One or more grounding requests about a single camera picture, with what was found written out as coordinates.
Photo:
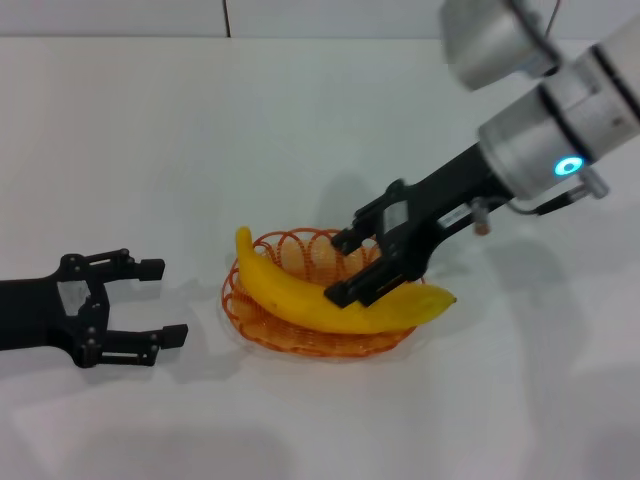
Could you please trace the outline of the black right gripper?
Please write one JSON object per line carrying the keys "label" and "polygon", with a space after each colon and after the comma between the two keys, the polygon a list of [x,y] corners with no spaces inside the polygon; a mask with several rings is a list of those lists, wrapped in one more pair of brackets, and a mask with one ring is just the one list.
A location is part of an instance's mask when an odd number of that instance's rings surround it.
{"label": "black right gripper", "polygon": [[[506,187],[489,167],[478,144],[415,184],[400,179],[392,182],[383,195],[358,209],[351,226],[331,240],[337,251],[355,252],[366,239],[374,238],[381,258],[347,280],[327,287],[324,296],[340,308],[354,302],[373,305],[406,281],[421,277],[438,245],[470,224],[463,218],[444,227],[439,222],[441,217],[476,198],[505,196]],[[407,218],[388,230],[384,211],[395,204]]]}

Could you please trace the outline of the yellow banana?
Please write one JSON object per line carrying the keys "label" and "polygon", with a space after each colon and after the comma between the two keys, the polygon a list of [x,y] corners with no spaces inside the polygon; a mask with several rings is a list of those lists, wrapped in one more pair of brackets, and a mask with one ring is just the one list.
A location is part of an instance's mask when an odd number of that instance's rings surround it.
{"label": "yellow banana", "polygon": [[235,234],[239,280],[249,295],[270,314],[297,326],[335,334],[377,334],[428,323],[456,302],[438,286],[404,283],[365,306],[356,301],[341,308],[324,289],[298,279],[254,250],[251,231]]}

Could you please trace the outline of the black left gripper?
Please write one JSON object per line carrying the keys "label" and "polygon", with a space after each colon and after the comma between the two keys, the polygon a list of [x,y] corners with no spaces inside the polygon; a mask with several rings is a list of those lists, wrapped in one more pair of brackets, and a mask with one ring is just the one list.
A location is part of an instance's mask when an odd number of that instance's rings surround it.
{"label": "black left gripper", "polygon": [[47,346],[66,352],[80,368],[154,366],[161,350],[184,345],[188,326],[107,331],[105,283],[159,281],[164,270],[162,259],[136,261],[123,248],[86,257],[66,254],[50,275],[0,280],[0,351]]}

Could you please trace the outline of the orange wire basket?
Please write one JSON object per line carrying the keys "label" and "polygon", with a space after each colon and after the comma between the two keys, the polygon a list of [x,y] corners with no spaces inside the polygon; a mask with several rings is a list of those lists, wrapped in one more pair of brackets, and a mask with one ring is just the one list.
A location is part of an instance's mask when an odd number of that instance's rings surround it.
{"label": "orange wire basket", "polygon": [[[328,286],[343,280],[379,256],[367,241],[357,253],[343,257],[330,244],[335,229],[297,228],[266,233],[253,241],[254,250],[289,274]],[[360,359],[390,351],[409,337],[412,328],[369,335],[317,332],[271,315],[246,292],[233,264],[221,290],[221,308],[246,340],[268,350],[311,358]]]}

